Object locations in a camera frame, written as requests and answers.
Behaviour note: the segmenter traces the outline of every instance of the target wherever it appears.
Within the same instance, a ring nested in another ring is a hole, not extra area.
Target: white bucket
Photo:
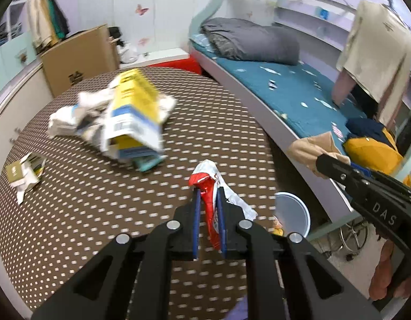
[[[288,192],[277,192],[274,215],[283,226],[285,237],[292,232],[300,233],[303,237],[309,234],[311,216],[306,205],[297,196]]]

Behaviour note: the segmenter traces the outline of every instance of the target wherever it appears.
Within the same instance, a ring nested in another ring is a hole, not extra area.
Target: teal bed sheet
[[[349,99],[337,107],[331,100],[334,82],[326,76],[302,61],[296,66],[234,61],[217,57],[215,53],[192,44],[260,98],[299,138],[331,131],[337,148],[345,154],[342,143],[349,133],[346,121],[365,117],[365,114]],[[270,81],[277,88],[270,87]]]

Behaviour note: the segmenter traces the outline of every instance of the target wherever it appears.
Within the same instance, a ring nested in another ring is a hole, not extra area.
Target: butterfly decal
[[[139,46],[144,47],[145,44],[147,44],[148,42],[149,42],[149,38],[144,37],[144,38],[139,40],[138,44],[139,44]]]
[[[147,11],[149,11],[149,8],[142,8],[142,5],[141,5],[141,4],[138,4],[138,5],[137,5],[136,13],[137,13],[138,15],[144,15]]]

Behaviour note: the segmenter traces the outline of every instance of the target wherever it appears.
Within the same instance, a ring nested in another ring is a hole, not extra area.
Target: torn cardboard box
[[[29,153],[20,160],[6,166],[10,186],[17,190],[17,204],[21,204],[25,193],[40,182],[45,164],[45,157],[36,153]]]

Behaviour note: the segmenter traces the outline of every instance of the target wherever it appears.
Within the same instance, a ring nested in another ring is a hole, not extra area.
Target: brown tablecloth
[[[204,159],[217,162],[228,185],[258,212],[258,222],[272,225],[274,165],[247,109],[206,77],[168,68],[142,72],[178,100],[163,130],[168,158],[149,173],[109,160],[78,138],[46,136],[50,114],[76,104],[80,91],[106,87],[117,72],[83,81],[44,107],[6,160],[30,151],[47,157],[41,183],[20,206],[4,171],[0,178],[0,253],[31,309],[117,234],[143,235],[172,218],[189,200],[189,176]],[[200,259],[173,264],[169,318],[222,319],[247,292],[245,264],[224,261],[212,249],[203,215],[200,232]]]

